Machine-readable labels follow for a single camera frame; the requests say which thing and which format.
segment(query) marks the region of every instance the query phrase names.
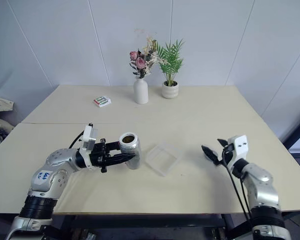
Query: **potted plant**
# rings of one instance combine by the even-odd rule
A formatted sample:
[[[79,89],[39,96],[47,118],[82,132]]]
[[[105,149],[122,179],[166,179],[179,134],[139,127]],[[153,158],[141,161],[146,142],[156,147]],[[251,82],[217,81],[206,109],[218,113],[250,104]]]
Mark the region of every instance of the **potted plant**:
[[[163,60],[159,63],[160,68],[166,79],[162,83],[162,96],[166,99],[173,99],[179,93],[179,85],[175,81],[175,76],[182,66],[183,58],[180,58],[180,51],[184,43],[182,40],[177,40],[173,44],[166,43],[165,47],[157,44],[157,54]]]
[[[133,74],[136,75],[133,90],[134,100],[137,104],[146,104],[149,101],[148,84],[144,78],[150,74],[150,68],[155,63],[162,62],[157,55],[157,45],[156,40],[148,37],[143,52],[139,49],[130,52],[130,66],[134,69]]]

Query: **black cable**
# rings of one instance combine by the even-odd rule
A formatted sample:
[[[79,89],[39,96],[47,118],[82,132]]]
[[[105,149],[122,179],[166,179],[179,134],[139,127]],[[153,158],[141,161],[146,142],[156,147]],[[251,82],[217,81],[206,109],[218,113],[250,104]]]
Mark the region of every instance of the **black cable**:
[[[78,141],[78,139],[84,134],[84,131],[82,131],[74,140],[73,142],[71,143],[71,145],[69,146],[69,148],[71,149],[74,144],[76,143],[76,141]]]
[[[246,205],[246,208],[248,209],[248,214],[249,214],[249,217],[251,219],[251,212],[250,212],[250,208],[249,208],[248,201],[247,201],[247,198],[246,198],[246,193],[245,193],[245,189],[244,189],[244,184],[243,184],[243,179],[242,178],[240,178],[240,184],[241,184],[241,189],[242,189],[242,194],[243,194],[243,197],[244,197],[245,205]]]
[[[223,165],[224,165],[224,167],[226,168],[226,170],[227,170],[227,172],[228,172],[228,174],[229,174],[229,176],[230,176],[230,179],[231,179],[233,188],[234,188],[234,190],[235,190],[236,196],[237,196],[238,199],[239,199],[239,202],[240,202],[241,208],[242,208],[242,210],[243,210],[245,219],[246,219],[247,222],[251,225],[250,220],[249,220],[248,215],[247,215],[247,212],[246,212],[246,210],[245,210],[245,208],[244,208],[244,205],[243,205],[243,203],[242,203],[242,201],[241,201],[241,198],[240,198],[240,195],[239,195],[237,186],[236,186],[236,184],[235,184],[235,181],[234,181],[234,179],[233,179],[233,177],[232,177],[232,175],[231,175],[231,172],[230,172],[230,170],[229,170],[229,168],[228,168],[228,166],[227,166],[227,163],[226,163],[226,160],[225,160],[225,154],[226,154],[226,150],[223,149],[223,151],[222,151],[222,162],[223,162]]]

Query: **flower vase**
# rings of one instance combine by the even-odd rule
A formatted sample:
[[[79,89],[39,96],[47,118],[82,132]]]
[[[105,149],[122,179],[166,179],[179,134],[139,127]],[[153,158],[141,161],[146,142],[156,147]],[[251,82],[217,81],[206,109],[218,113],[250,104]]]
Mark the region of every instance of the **flower vase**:
[[[144,78],[136,77],[136,81],[133,84],[134,101],[137,104],[146,104],[149,101],[148,98],[148,84]]]

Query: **white wall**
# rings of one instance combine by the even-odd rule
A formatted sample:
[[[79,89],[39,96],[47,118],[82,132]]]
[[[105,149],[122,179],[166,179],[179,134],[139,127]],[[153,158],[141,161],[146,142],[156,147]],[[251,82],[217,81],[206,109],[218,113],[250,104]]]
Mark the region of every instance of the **white wall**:
[[[132,85],[129,52],[147,35],[186,41],[181,85],[236,85],[280,139],[299,123],[300,0],[0,0],[5,117],[22,121],[59,84]]]

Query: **pink rose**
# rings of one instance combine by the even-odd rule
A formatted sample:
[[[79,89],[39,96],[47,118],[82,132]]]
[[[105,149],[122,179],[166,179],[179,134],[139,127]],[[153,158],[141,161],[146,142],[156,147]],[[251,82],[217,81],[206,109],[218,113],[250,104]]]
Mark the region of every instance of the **pink rose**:
[[[138,53],[136,51],[131,51],[130,52],[130,59],[131,60],[136,60],[137,59]]]
[[[138,57],[136,59],[136,67],[138,69],[144,69],[146,67],[146,65],[147,64],[146,64],[145,60],[143,60],[141,57]]]

